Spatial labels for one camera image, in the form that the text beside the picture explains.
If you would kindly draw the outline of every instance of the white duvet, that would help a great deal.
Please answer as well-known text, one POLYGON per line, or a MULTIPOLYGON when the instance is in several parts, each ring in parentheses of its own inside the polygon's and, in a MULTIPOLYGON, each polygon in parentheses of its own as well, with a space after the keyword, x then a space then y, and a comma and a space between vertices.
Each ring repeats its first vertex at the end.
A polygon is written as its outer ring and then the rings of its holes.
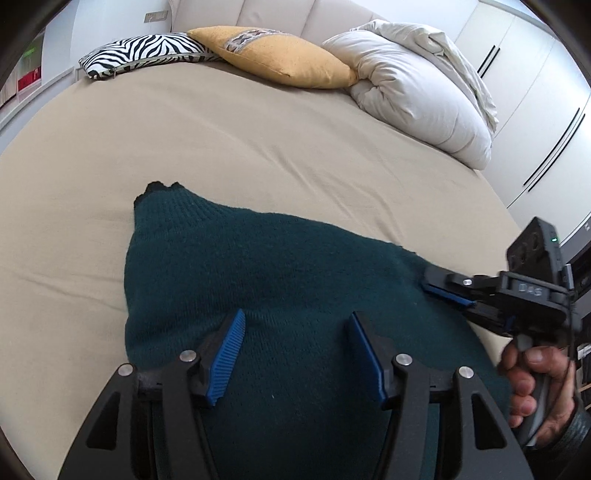
POLYGON ((374 20, 323 47, 361 79, 351 96, 367 113, 475 170, 491 158, 496 108, 482 80, 445 33, 374 20))

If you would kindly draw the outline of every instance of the sweater sleeve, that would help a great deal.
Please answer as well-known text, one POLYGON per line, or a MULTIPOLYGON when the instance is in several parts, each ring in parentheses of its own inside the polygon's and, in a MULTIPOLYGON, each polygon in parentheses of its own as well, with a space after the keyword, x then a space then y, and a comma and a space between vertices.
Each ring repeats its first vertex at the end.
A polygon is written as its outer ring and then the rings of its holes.
POLYGON ((591 430, 591 416, 575 397, 576 407, 562 436, 553 443, 525 453, 535 480, 556 480, 574 458, 591 430))

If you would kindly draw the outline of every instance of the human hand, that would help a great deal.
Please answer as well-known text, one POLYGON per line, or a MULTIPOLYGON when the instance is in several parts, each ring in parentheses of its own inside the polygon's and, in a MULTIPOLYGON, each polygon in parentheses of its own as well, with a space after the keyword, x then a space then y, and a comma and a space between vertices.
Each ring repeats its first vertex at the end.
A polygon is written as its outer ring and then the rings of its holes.
MULTIPOLYGON (((499 370, 507 376, 513 389, 509 417, 511 428, 521 425, 524 417, 532 415, 537 407, 534 397, 531 396, 535 388, 534 377, 520 367, 518 357, 517 347, 511 342, 503 351, 499 364, 499 370)), ((574 363, 553 346, 530 348, 525 352, 524 360, 533 372, 548 374, 551 379, 547 405, 552 406, 554 402, 556 404, 538 431, 536 446, 543 447, 561 435, 573 413, 574 363)))

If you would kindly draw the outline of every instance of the bed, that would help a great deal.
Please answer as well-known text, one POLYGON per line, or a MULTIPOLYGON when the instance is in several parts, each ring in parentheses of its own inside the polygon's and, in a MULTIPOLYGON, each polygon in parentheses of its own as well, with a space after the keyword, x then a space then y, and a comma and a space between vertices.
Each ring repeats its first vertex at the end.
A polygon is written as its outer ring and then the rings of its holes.
MULTIPOLYGON (((253 25, 316 44, 379 18, 347 0, 171 6, 173 31, 253 25)), ((57 477, 126 361, 132 206, 153 180, 331 223, 466 274, 503 269, 518 234, 480 173, 364 113, 344 91, 273 85, 223 63, 77 82, 0 157, 0 424, 37 480, 57 477)), ((496 361, 505 340, 477 333, 496 361)))

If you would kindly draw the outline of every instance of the knitted garment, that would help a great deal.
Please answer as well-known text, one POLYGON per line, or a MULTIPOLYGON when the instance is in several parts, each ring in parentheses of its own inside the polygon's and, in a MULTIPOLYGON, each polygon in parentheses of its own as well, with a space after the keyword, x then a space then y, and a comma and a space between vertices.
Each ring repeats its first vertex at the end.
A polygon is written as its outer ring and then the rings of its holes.
POLYGON ((354 310, 428 367, 471 366, 508 411, 508 383, 464 317, 420 288, 427 265, 326 223, 153 183, 135 202, 125 264, 129 360, 161 367, 241 307, 246 336, 228 389, 203 413, 221 480, 369 480, 390 412, 369 399, 352 362, 344 325, 354 310))

